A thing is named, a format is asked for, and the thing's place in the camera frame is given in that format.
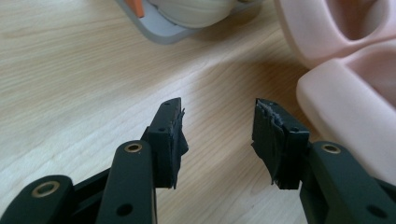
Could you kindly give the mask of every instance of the wood grain surface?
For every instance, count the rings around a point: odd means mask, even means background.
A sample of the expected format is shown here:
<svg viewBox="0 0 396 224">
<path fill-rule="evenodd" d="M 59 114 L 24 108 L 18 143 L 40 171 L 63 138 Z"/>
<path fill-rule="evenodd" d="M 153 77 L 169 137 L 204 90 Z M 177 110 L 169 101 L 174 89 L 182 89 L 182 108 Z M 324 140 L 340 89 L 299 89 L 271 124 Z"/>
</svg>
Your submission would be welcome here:
<svg viewBox="0 0 396 224">
<path fill-rule="evenodd" d="M 255 98 L 310 128 L 295 98 L 307 72 L 266 0 L 174 45 L 148 41 L 116 1 L 0 3 L 0 214 L 45 175 L 77 184 L 139 139 L 181 97 L 190 151 L 177 189 L 158 189 L 159 223 L 305 223 L 251 144 Z"/>
</svg>

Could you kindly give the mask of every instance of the pink plastic object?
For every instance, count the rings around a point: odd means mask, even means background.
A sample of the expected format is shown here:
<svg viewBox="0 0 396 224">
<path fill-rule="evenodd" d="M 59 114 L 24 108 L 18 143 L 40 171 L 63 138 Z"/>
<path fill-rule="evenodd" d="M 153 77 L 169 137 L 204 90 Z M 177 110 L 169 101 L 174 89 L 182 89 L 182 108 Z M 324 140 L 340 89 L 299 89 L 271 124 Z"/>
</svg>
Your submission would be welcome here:
<svg viewBox="0 0 396 224">
<path fill-rule="evenodd" d="M 299 60 L 313 68 L 331 58 L 396 38 L 395 0 L 275 0 Z"/>
<path fill-rule="evenodd" d="M 326 140 L 396 186 L 396 39 L 319 65 L 299 80 L 297 98 Z"/>
</svg>

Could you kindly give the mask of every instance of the orange object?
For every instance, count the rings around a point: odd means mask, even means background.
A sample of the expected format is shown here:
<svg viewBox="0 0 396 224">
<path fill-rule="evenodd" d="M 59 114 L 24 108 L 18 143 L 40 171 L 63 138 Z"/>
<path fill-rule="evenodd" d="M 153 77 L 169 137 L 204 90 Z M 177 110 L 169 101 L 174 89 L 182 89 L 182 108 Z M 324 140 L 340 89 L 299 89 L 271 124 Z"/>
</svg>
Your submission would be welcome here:
<svg viewBox="0 0 396 224">
<path fill-rule="evenodd" d="M 142 18 L 145 16 L 145 10 L 143 9 L 142 0 L 125 0 L 125 3 L 136 15 L 136 17 Z"/>
</svg>

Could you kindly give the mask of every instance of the black plastic part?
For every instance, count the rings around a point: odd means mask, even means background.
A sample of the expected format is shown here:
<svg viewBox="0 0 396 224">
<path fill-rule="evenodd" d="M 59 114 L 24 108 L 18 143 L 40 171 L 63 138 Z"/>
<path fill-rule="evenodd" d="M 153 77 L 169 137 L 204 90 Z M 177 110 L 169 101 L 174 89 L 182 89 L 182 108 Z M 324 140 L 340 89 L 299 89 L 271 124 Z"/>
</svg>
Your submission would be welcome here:
<svg viewBox="0 0 396 224">
<path fill-rule="evenodd" d="M 309 143 L 305 126 L 277 103 L 257 99 L 252 139 L 273 182 L 280 189 L 299 188 L 301 154 Z"/>
<path fill-rule="evenodd" d="M 75 185 L 75 197 L 78 206 L 71 215 L 71 223 L 94 223 L 102 201 L 110 169 L 94 175 Z"/>
<path fill-rule="evenodd" d="M 329 152 L 326 148 L 341 152 Z M 310 223 L 396 223 L 396 203 L 345 148 L 317 142 L 312 145 L 308 159 L 329 205 L 324 220 Z"/>
<path fill-rule="evenodd" d="M 303 202 L 306 219 L 308 223 L 324 223 L 329 205 L 326 203 L 307 157 L 304 155 L 302 159 L 303 172 L 301 177 L 303 184 L 300 189 L 300 199 Z"/>
<path fill-rule="evenodd" d="M 145 141 L 127 142 L 117 149 L 96 223 L 157 223 L 151 164 Z"/>
<path fill-rule="evenodd" d="M 396 203 L 396 186 L 379 179 L 376 179 L 376 182 L 388 194 L 393 202 Z"/>
<path fill-rule="evenodd" d="M 156 188 L 176 188 L 181 156 L 189 147 L 182 132 L 184 110 L 181 99 L 161 104 L 142 140 L 147 141 L 153 153 L 154 184 Z"/>
<path fill-rule="evenodd" d="M 45 176 L 20 192 L 0 223 L 68 223 L 67 214 L 76 206 L 73 196 L 73 183 L 69 177 Z"/>
</svg>

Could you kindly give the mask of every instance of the light wood tabletop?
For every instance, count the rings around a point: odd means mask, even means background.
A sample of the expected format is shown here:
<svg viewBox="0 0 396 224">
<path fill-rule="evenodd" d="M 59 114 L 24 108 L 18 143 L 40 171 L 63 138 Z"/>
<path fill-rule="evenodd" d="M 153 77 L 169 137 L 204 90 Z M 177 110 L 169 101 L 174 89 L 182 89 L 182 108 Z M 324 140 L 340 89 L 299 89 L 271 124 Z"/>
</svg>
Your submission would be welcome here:
<svg viewBox="0 0 396 224">
<path fill-rule="evenodd" d="M 181 97 L 177 189 L 157 189 L 159 223 L 305 223 L 297 190 L 279 190 L 251 144 L 256 98 L 309 124 L 295 97 L 307 72 L 272 1 L 173 45 L 150 42 L 117 2 L 0 3 L 0 214 L 32 181 L 74 184 L 139 139 L 160 103 Z"/>
</svg>

